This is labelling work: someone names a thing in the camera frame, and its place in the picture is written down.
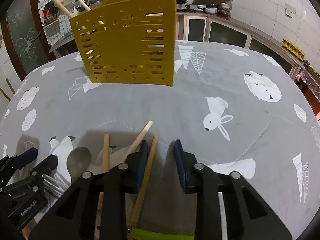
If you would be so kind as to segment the grey animal print tablecloth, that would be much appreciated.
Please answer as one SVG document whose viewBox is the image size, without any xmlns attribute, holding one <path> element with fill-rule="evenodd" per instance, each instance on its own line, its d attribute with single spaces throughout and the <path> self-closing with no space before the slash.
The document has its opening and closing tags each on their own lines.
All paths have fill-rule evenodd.
<svg viewBox="0 0 320 240">
<path fill-rule="evenodd" d="M 102 164 L 110 137 L 116 166 L 149 122 L 157 150 L 138 220 L 142 230 L 192 235 L 196 196 L 183 193 L 174 142 L 215 172 L 244 176 L 297 239 L 319 210 L 319 124 L 308 101 L 270 56 L 221 43 L 178 41 L 173 86 L 93 83 L 79 53 L 33 70 L 1 111 L 1 156 L 77 147 Z"/>
</svg>

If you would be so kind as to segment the yellow perforated utensil holder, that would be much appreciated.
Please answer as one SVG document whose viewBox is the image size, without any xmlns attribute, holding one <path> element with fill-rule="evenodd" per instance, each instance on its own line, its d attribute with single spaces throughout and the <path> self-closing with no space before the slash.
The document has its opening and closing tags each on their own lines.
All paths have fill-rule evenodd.
<svg viewBox="0 0 320 240">
<path fill-rule="evenodd" d="M 92 83 L 174 83 L 176 0 L 104 0 L 71 18 Z"/>
</svg>

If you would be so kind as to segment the dark wood glass door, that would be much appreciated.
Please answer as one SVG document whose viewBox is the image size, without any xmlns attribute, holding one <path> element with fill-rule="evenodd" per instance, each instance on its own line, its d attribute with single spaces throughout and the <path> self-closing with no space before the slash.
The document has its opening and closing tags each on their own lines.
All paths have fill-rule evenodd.
<svg viewBox="0 0 320 240">
<path fill-rule="evenodd" d="M 32 70 L 55 60 L 44 33 L 39 0 L 5 0 L 1 8 L 4 44 L 20 80 Z"/>
</svg>

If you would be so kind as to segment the white wall socket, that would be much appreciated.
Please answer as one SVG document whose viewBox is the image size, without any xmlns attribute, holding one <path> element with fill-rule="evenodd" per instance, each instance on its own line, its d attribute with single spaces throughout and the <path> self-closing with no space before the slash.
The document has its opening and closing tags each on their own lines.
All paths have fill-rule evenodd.
<svg viewBox="0 0 320 240">
<path fill-rule="evenodd" d="M 289 4 L 285 4 L 285 15 L 289 18 L 293 18 L 296 14 L 296 9 L 289 5 Z"/>
</svg>

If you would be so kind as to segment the yellow egg tray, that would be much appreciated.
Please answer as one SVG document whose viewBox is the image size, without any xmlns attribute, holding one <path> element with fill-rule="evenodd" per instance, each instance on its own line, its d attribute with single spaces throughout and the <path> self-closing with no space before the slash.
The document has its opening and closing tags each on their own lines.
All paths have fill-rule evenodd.
<svg viewBox="0 0 320 240">
<path fill-rule="evenodd" d="M 293 54 L 299 61 L 303 62 L 305 60 L 305 53 L 290 40 L 284 38 L 281 42 L 281 45 L 283 48 Z"/>
</svg>

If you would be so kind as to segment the metal spoon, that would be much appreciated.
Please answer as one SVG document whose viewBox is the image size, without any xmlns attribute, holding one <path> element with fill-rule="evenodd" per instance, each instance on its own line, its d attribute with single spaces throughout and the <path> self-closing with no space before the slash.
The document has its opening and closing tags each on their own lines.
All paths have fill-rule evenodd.
<svg viewBox="0 0 320 240">
<path fill-rule="evenodd" d="M 88 168 L 91 162 L 91 153 L 86 147 L 77 147 L 71 151 L 67 158 L 67 170 L 74 183 Z"/>
</svg>

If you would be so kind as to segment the wooden chopstick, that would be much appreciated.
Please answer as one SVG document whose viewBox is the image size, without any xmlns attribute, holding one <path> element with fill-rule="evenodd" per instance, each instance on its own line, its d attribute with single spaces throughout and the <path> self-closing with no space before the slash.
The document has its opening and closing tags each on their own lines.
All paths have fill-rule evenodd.
<svg viewBox="0 0 320 240">
<path fill-rule="evenodd" d="M 83 0 L 77 0 L 83 7 L 86 11 L 90 11 L 91 8 L 83 1 Z"/>
<path fill-rule="evenodd" d="M 133 209 L 133 213 L 129 223 L 130 228 L 136 228 L 139 221 L 139 217 L 143 207 L 144 197 L 146 193 L 146 188 L 149 182 L 152 164 L 153 164 L 153 160 L 156 153 L 157 142 L 158 142 L 158 136 L 155 135 L 152 139 L 151 148 L 149 151 L 149 156 L 148 156 L 148 160 L 147 160 L 145 171 L 144 171 L 142 187 L 140 188 L 139 194 L 137 196 L 135 207 Z"/>
<path fill-rule="evenodd" d="M 104 134 L 104 145 L 103 145 L 103 163 L 101 166 L 101 171 L 106 173 L 110 170 L 110 151 L 109 151 L 109 134 Z M 102 205 L 103 205 L 104 193 L 100 192 L 97 215 L 101 215 Z"/>
<path fill-rule="evenodd" d="M 139 133 L 139 135 L 136 137 L 136 139 L 134 140 L 134 142 L 132 143 L 132 145 L 129 147 L 129 149 L 126 151 L 126 153 L 124 154 L 124 156 L 121 159 L 121 163 L 124 163 L 125 160 L 127 159 L 128 155 L 132 154 L 135 152 L 136 148 L 138 147 L 138 145 L 142 142 L 142 140 L 144 139 L 144 137 L 146 136 L 147 132 L 149 131 L 149 129 L 151 128 L 153 122 L 149 121 L 144 128 L 141 130 L 141 132 Z"/>
<path fill-rule="evenodd" d="M 67 8 L 59 1 L 59 0 L 52 0 L 52 2 L 60 9 L 62 10 L 68 17 L 69 19 L 73 18 L 74 16 L 67 10 Z M 98 25 L 104 25 L 103 21 L 99 21 Z M 80 26 L 78 29 L 79 30 L 86 30 L 84 26 Z M 96 30 L 93 31 L 86 31 L 87 35 L 91 35 L 91 33 L 96 32 Z"/>
</svg>

